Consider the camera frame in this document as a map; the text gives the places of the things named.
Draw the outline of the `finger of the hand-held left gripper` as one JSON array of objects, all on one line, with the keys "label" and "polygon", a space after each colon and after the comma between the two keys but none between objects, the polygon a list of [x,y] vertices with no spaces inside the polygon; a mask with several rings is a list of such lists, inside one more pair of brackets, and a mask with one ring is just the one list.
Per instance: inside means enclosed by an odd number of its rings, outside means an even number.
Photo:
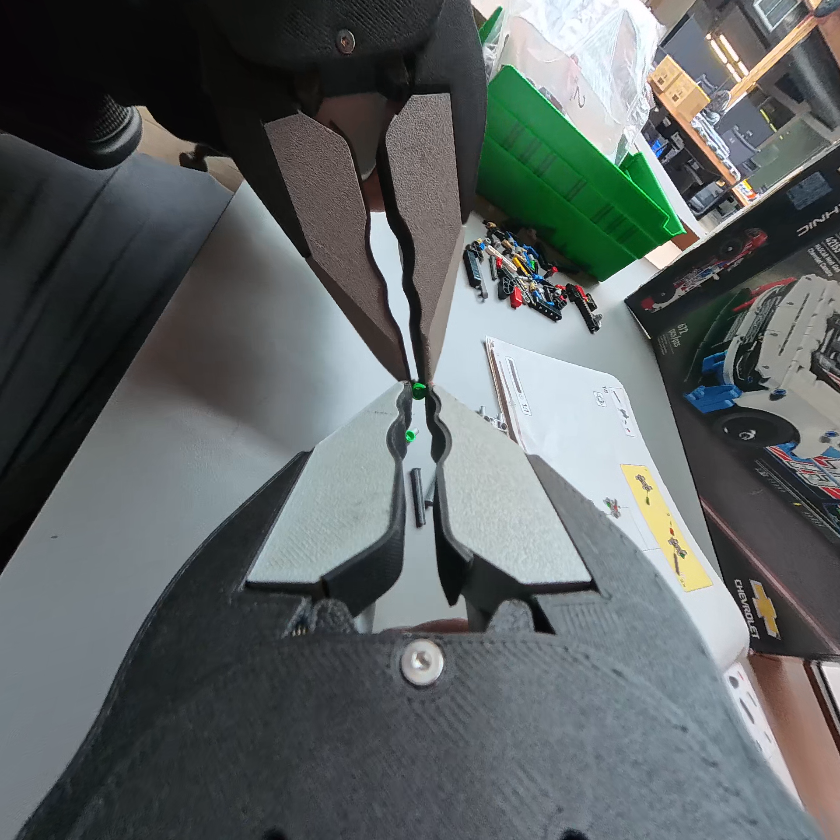
[{"label": "finger of the hand-held left gripper", "polygon": [[390,121],[377,162],[401,250],[416,372],[427,384],[444,348],[466,232],[450,94],[412,95]]},{"label": "finger of the hand-held left gripper", "polygon": [[306,261],[374,357],[398,381],[409,380],[403,336],[371,252],[371,218],[350,144],[302,112],[268,122],[265,130]]}]

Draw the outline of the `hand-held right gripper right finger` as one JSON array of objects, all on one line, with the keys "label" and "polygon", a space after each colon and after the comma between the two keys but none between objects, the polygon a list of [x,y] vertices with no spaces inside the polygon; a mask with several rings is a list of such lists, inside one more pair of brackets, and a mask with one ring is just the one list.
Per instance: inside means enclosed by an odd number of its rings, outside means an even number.
[{"label": "hand-held right gripper right finger", "polygon": [[585,592],[590,572],[522,447],[491,420],[434,385],[437,574],[449,604]]}]

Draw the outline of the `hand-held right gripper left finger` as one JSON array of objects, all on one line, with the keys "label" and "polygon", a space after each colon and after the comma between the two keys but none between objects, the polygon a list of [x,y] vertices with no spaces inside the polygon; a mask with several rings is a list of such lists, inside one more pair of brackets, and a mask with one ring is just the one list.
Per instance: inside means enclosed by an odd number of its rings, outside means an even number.
[{"label": "hand-held right gripper left finger", "polygon": [[354,617],[403,570],[411,387],[391,386],[307,454],[245,578],[261,594],[332,599]]}]

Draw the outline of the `pile of loose lego pieces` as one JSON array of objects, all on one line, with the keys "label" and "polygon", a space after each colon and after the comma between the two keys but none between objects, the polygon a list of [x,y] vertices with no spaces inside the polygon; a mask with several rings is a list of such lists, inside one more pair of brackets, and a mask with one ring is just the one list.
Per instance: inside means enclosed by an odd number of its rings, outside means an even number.
[{"label": "pile of loose lego pieces", "polygon": [[570,298],[557,281],[558,270],[543,264],[538,250],[519,242],[498,223],[485,220],[485,232],[464,247],[462,262],[469,287],[479,301],[491,294],[517,311],[529,309],[551,322],[562,320]]}]

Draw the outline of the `lego instruction booklet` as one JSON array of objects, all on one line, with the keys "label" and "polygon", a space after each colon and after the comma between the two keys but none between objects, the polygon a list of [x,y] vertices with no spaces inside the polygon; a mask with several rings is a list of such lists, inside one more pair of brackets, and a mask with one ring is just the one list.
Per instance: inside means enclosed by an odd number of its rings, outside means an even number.
[{"label": "lego instruction booklet", "polygon": [[622,383],[500,339],[485,346],[512,438],[647,555],[719,669],[730,669],[747,651],[747,624],[669,493]]}]

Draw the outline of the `black red lego beam assembly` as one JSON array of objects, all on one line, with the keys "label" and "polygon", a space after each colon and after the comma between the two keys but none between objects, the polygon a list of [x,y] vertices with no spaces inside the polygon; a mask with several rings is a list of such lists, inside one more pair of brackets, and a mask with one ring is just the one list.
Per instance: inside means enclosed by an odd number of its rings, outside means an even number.
[{"label": "black red lego beam assembly", "polygon": [[586,328],[591,334],[600,331],[603,315],[592,295],[579,284],[570,282],[564,286],[566,297],[577,307]]}]

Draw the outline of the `lego race car box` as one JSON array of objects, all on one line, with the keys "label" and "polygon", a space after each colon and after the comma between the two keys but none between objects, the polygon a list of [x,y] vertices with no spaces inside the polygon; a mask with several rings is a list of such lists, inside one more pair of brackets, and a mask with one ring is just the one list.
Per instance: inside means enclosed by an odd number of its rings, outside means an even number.
[{"label": "lego race car box", "polygon": [[754,651],[839,655],[839,150],[625,299]]}]

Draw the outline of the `green plastic bin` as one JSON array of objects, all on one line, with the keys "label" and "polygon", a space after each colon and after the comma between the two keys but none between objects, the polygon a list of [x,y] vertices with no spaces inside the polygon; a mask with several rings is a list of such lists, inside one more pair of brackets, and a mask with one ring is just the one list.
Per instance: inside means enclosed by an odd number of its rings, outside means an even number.
[{"label": "green plastic bin", "polygon": [[636,145],[615,164],[517,70],[488,81],[478,194],[606,280],[686,230]]}]

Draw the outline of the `clear plastic bag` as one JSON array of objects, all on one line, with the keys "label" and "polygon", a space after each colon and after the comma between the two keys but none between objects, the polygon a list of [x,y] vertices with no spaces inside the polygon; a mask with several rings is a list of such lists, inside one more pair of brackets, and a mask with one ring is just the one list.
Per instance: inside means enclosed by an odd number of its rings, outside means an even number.
[{"label": "clear plastic bag", "polygon": [[663,31],[640,1],[505,2],[483,48],[487,78],[514,68],[619,165],[654,106]]}]

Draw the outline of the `cardboard box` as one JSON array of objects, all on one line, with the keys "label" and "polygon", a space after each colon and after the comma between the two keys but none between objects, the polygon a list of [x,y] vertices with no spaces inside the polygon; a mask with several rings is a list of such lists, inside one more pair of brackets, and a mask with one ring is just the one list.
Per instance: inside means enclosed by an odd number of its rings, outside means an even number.
[{"label": "cardboard box", "polygon": [[703,88],[671,57],[665,56],[647,78],[654,93],[660,123],[676,114],[686,121],[711,104]]}]

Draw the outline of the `person's dark clothing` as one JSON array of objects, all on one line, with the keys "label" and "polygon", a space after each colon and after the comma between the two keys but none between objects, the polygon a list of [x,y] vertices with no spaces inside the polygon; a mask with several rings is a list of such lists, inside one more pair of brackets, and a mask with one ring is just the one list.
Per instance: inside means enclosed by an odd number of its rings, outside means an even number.
[{"label": "person's dark clothing", "polygon": [[1,567],[233,198],[146,154],[95,171],[2,135]]}]

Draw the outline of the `white plastic object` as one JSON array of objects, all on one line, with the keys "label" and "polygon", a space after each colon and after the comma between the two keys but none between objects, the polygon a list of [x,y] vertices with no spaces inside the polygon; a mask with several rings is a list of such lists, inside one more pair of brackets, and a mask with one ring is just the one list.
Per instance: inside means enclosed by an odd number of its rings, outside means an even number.
[{"label": "white plastic object", "polygon": [[796,804],[803,807],[802,799],[795,789],[791,774],[745,664],[742,661],[734,662],[723,673],[723,679],[752,742]]}]

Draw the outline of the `clear sign holder with sheet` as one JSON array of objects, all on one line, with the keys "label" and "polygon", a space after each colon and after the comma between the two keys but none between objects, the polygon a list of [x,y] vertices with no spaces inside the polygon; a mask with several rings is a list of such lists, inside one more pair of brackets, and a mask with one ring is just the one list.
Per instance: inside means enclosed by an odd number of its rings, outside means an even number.
[{"label": "clear sign holder with sheet", "polygon": [[809,663],[809,667],[815,693],[822,700],[826,716],[831,718],[835,729],[839,731],[839,663],[813,660]]}]

